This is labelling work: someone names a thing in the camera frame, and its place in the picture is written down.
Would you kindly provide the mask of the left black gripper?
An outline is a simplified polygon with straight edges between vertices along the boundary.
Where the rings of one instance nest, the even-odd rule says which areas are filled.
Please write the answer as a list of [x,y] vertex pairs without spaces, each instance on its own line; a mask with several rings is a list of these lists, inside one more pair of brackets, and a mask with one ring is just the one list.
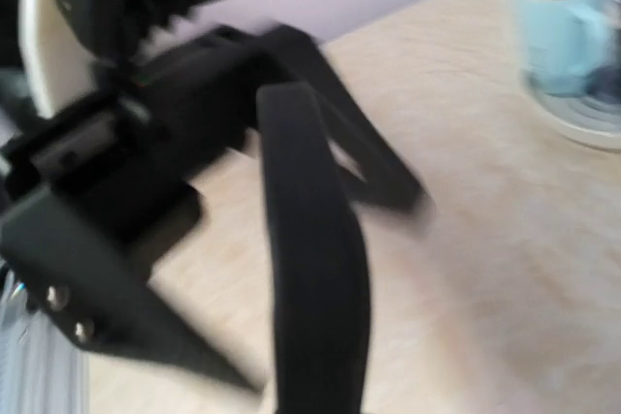
[[260,86],[285,80],[287,25],[220,26],[168,51],[58,116],[30,117],[2,146],[1,216],[33,192],[59,192],[132,259],[157,259],[198,222],[188,180],[258,126]]

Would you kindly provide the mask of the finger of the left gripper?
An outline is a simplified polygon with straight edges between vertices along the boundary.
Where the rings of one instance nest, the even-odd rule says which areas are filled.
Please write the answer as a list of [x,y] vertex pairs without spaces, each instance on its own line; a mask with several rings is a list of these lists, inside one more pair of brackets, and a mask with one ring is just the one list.
[[249,393],[231,361],[149,285],[151,268],[200,221],[194,190],[95,203],[34,190],[1,216],[1,255],[81,349],[181,368]]
[[261,46],[285,75],[313,90],[330,139],[360,173],[340,168],[349,198],[411,220],[424,219],[429,197],[423,184],[356,104],[314,39],[279,25],[261,35]]

